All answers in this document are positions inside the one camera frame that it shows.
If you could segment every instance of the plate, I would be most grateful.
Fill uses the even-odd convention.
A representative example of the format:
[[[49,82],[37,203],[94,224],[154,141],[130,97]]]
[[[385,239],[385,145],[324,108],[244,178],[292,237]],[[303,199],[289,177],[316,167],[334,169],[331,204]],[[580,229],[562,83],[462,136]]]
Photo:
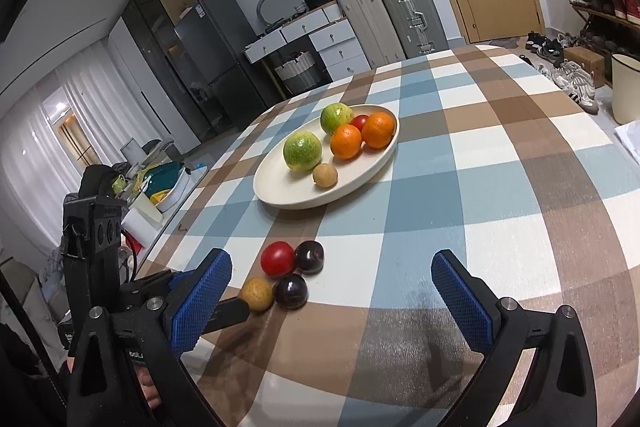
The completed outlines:
[[[320,118],[316,118],[293,132],[309,131],[318,136],[322,143],[322,163],[335,166],[338,171],[337,184],[331,188],[321,188],[314,183],[311,171],[290,171],[282,155],[284,142],[290,136],[288,135],[265,156],[258,166],[254,177],[254,192],[257,198],[276,208],[312,208],[346,196],[380,171],[396,149],[400,131],[398,117],[379,105],[353,105],[351,108],[355,116],[382,111],[394,117],[396,132],[386,149],[371,149],[364,146],[360,155],[353,160],[338,160],[334,158],[329,147],[330,137],[320,127]]]

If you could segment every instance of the black plum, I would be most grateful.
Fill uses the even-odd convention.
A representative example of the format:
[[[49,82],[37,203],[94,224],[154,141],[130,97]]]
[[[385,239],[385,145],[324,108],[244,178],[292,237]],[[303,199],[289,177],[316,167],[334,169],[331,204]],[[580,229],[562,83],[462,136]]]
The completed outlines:
[[[296,268],[304,275],[314,275],[324,267],[324,248],[318,241],[304,241],[296,248]]]
[[[273,290],[276,302],[287,310],[297,310],[306,304],[309,291],[306,282],[297,273],[290,273],[280,279]]]

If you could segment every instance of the refrigerator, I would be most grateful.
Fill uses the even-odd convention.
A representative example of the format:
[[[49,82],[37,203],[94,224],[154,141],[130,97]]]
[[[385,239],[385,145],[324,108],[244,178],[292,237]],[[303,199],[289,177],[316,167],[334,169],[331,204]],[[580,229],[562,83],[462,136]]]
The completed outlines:
[[[199,1],[175,33],[239,130],[283,100],[267,72],[244,56],[258,37],[236,0]]]

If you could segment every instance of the metal screw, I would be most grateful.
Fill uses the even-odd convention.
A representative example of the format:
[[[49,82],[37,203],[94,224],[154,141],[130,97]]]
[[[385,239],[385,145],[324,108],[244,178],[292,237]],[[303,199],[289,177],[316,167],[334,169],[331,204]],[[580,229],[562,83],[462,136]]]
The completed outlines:
[[[503,297],[502,299],[500,299],[500,306],[502,306],[505,310],[512,312],[518,307],[518,301],[511,297]]]
[[[94,306],[89,310],[89,316],[92,319],[97,319],[100,315],[102,315],[102,308],[100,306]]]
[[[567,304],[560,306],[560,311],[562,312],[562,315],[564,315],[568,319],[572,319],[575,317],[575,310]]]
[[[146,302],[147,309],[151,311],[159,310],[162,307],[162,298],[161,297],[151,297]]]

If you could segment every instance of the white drawer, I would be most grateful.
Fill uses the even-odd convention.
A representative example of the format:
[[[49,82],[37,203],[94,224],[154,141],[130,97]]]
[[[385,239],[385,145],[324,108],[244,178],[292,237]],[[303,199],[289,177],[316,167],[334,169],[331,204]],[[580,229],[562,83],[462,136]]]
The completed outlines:
[[[365,57],[364,55],[349,58],[348,60],[338,62],[337,64],[326,68],[326,70],[329,72],[331,80],[334,82],[336,80],[346,78],[347,76],[353,76],[354,74],[370,71],[370,69],[371,68],[369,67],[369,63],[367,62],[367,57]]]
[[[315,32],[309,38],[317,51],[325,50],[329,46],[344,42],[348,39],[353,39],[356,36],[353,33],[353,28],[349,24],[347,19],[338,23],[332,24],[328,28],[324,28],[318,32]]]
[[[358,39],[353,38],[348,41],[340,42],[340,44],[334,44],[325,50],[320,51],[320,56],[325,66],[333,66],[338,62],[347,60],[348,58],[357,57],[362,55],[364,51],[360,47]]]
[[[337,21],[342,18],[342,11],[340,10],[340,6],[338,6],[337,2],[329,4],[329,6],[325,6],[322,8],[326,15],[326,18],[329,19],[329,22]]]
[[[283,26],[280,28],[280,31],[282,31],[287,42],[293,42],[294,40],[299,39],[322,26],[327,26],[328,23],[329,21],[324,12],[322,10],[316,10],[315,12],[303,15],[292,23]]]
[[[276,30],[269,35],[265,35],[259,41],[250,44],[249,47],[245,49],[244,54],[246,58],[249,59],[249,62],[253,64],[270,53],[279,50],[286,43],[287,41],[285,41],[282,33]]]

